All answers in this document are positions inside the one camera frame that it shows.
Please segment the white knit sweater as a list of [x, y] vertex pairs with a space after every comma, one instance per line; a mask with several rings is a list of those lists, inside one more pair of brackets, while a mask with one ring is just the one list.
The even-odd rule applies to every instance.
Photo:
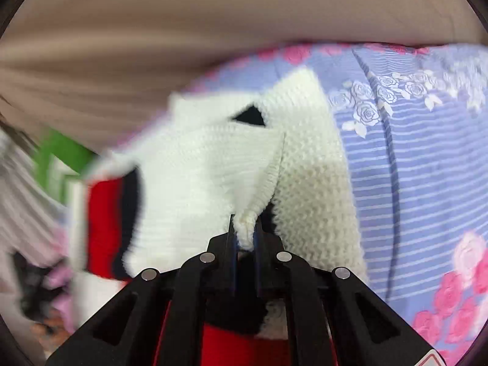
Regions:
[[70, 194], [83, 325], [142, 270], [180, 268], [232, 227], [233, 286], [212, 281], [198, 365], [291, 363], [285, 304], [257, 292], [254, 234], [313, 268], [366, 264], [345, 150], [316, 74], [265, 93], [177, 95], [170, 120], [95, 162]]

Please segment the white satin curtain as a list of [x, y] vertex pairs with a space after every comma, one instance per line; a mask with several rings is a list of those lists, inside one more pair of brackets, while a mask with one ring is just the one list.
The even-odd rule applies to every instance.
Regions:
[[50, 265], [64, 253], [64, 207], [34, 178], [32, 144], [1, 131], [1, 247], [19, 252], [30, 263]]

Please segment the green plush pillow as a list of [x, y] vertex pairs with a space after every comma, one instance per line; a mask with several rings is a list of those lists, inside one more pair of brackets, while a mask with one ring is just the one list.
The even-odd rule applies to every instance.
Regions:
[[45, 193], [65, 205], [68, 181], [76, 179], [96, 154], [50, 129], [34, 154], [34, 177]]

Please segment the floral pink purple bedspread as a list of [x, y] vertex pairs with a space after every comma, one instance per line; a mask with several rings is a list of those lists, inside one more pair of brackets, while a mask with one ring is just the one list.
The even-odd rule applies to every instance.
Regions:
[[343, 138], [372, 288], [457, 364], [487, 322], [487, 49], [302, 44], [191, 89], [260, 91], [301, 65]]

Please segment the beige curtain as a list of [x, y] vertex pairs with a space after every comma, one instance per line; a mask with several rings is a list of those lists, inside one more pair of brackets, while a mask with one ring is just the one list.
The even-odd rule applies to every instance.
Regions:
[[294, 41], [486, 43], [487, 0], [1, 0], [1, 119], [101, 149], [209, 66]]

